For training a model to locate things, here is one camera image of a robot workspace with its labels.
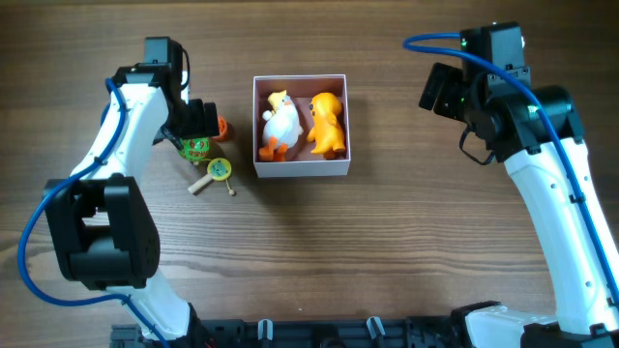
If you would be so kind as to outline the orange round cap toy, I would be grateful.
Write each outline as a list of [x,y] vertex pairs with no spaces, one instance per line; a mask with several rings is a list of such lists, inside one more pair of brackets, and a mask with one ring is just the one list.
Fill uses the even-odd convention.
[[221,116],[218,116],[219,134],[213,136],[213,139],[218,142],[227,141],[230,137],[230,127],[227,121]]

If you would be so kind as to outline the green patterned ball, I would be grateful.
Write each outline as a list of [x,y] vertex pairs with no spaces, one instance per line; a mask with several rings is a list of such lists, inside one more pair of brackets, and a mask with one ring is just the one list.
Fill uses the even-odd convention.
[[202,162],[208,158],[210,143],[208,137],[199,137],[193,139],[183,139],[183,148],[179,151],[179,155],[190,162]]

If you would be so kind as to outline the yellow wooden rattle drum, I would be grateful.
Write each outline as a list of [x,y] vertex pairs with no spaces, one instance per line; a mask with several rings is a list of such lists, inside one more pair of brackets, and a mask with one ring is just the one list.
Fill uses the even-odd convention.
[[191,194],[197,194],[202,189],[206,188],[212,182],[226,182],[228,193],[231,196],[236,194],[236,191],[229,184],[229,177],[232,174],[231,163],[225,158],[215,158],[208,162],[207,173],[188,187]]

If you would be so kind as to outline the white duck toy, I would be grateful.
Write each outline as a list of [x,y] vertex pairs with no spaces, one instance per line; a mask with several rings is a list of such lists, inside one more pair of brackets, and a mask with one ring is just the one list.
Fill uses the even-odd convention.
[[266,122],[263,133],[263,146],[258,150],[262,161],[286,161],[286,153],[296,145],[303,128],[296,104],[287,91],[274,92],[268,97],[272,110],[262,113]]

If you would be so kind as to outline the orange dinosaur toy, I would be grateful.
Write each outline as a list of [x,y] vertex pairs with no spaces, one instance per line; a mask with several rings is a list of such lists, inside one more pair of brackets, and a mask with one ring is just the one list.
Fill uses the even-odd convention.
[[311,99],[309,109],[313,126],[307,135],[307,142],[315,143],[311,153],[322,155],[325,160],[333,160],[346,151],[345,136],[339,123],[341,102],[334,94],[323,92]]

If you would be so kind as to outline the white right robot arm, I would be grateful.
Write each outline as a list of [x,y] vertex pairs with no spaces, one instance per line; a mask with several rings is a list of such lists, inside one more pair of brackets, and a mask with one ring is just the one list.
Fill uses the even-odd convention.
[[584,127],[569,92],[534,88],[515,22],[437,34],[405,49],[449,55],[436,63],[419,105],[461,122],[505,166],[531,217],[553,287],[551,315],[498,302],[455,309],[436,336],[447,347],[614,347],[618,343],[618,249],[595,191]]

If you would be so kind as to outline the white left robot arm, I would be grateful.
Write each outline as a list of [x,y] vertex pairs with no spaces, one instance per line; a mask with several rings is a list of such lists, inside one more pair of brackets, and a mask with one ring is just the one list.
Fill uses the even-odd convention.
[[106,81],[110,102],[87,155],[69,178],[47,182],[36,211],[63,277],[123,305],[154,347],[216,344],[159,269],[160,236],[138,184],[153,145],[182,149],[220,133],[215,104],[190,99],[190,73],[179,43],[146,38],[143,61]]

